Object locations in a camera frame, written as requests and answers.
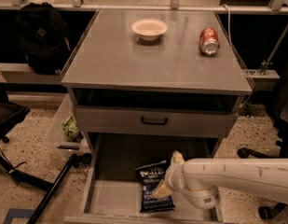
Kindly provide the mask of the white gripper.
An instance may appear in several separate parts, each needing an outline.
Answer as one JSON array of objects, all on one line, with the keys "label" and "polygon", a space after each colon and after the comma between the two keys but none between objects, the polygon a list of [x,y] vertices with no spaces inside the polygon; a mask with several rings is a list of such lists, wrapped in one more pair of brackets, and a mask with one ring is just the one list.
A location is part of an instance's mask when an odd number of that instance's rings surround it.
[{"label": "white gripper", "polygon": [[171,165],[166,171],[164,180],[161,180],[157,187],[152,191],[154,199],[163,199],[172,194],[173,191],[180,192],[184,187],[182,174],[184,157],[181,152],[174,150],[171,156]]}]

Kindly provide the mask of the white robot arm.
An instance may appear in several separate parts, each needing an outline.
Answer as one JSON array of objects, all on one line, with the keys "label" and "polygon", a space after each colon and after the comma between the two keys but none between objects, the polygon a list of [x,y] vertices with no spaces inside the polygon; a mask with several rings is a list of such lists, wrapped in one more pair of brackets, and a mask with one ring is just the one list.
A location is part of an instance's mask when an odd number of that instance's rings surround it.
[{"label": "white robot arm", "polygon": [[212,209],[220,203],[220,187],[288,204],[288,158],[186,161],[175,150],[152,197],[163,199],[177,192],[198,209]]}]

